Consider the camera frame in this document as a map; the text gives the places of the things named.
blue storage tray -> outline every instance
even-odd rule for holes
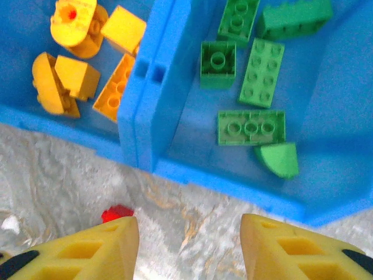
[[[262,0],[258,14],[281,2]],[[252,148],[217,144],[219,110],[254,109],[237,103],[253,37],[237,53],[230,90],[199,88],[200,44],[215,40],[225,4],[175,0],[136,109],[137,166],[314,226],[371,207],[373,1],[332,0],[334,17],[317,34],[282,41],[271,109],[286,111],[287,140],[297,143],[300,175],[291,181],[261,166]],[[153,79],[157,69],[162,79]],[[120,110],[131,106],[124,100]],[[125,134],[122,140],[130,152]]]
[[[31,83],[35,57],[43,51],[72,57],[50,35],[55,0],[2,2],[0,122],[309,225],[372,206],[373,0],[332,0],[335,15],[317,34],[282,42],[271,109],[286,111],[287,140],[297,143],[300,176],[291,181],[262,167],[250,147],[217,145],[217,112],[253,108],[237,99],[254,30],[248,48],[238,51],[232,88],[199,88],[200,44],[216,38],[226,0],[98,0],[108,13],[122,5],[147,21],[118,126],[92,110],[94,100],[79,102],[79,120],[43,110]],[[258,15],[281,2],[262,0]],[[121,56],[104,40],[87,60],[101,72],[96,97]]]

green curved brick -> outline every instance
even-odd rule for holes
[[[259,2],[260,0],[228,0],[217,39],[234,41],[239,48],[247,47]]]
[[[267,40],[282,40],[316,33],[331,17],[330,0],[299,0],[278,7],[267,6],[256,25],[256,34]]]
[[[236,76],[235,42],[202,42],[200,59],[200,87],[228,89]]]
[[[269,108],[279,75],[285,46],[255,38],[238,101]]]
[[[219,111],[219,145],[263,145],[285,142],[285,112]]]
[[[292,179],[299,174],[295,143],[254,147],[259,161],[280,178]]]

floor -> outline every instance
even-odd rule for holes
[[[98,225],[112,205],[133,208],[140,230],[134,279],[244,279],[241,215],[266,215],[203,187],[175,184],[4,125],[0,193],[0,250],[12,254]],[[316,231],[373,257],[373,209]]]

red lego piece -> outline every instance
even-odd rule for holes
[[[105,210],[103,214],[101,215],[101,218],[103,220],[103,223],[106,223],[106,222],[113,221],[115,219],[119,219],[121,217],[133,216],[133,213],[135,212],[132,209],[119,204],[119,205],[110,207],[109,210]]]

